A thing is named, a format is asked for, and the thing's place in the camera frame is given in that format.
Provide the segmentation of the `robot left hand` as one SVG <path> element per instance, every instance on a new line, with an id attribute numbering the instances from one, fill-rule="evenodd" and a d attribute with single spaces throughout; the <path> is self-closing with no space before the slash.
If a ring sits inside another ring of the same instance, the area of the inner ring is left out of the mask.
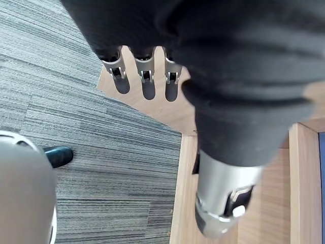
<path id="1" fill-rule="evenodd" d="M 154 51 L 165 97 L 194 106 L 199 176 L 195 217 L 217 238 L 245 214 L 265 165 L 294 123 L 311 115 L 304 88 L 324 80 L 324 1 L 63 1 L 117 91 L 131 51 L 145 99 L 155 97 Z"/>

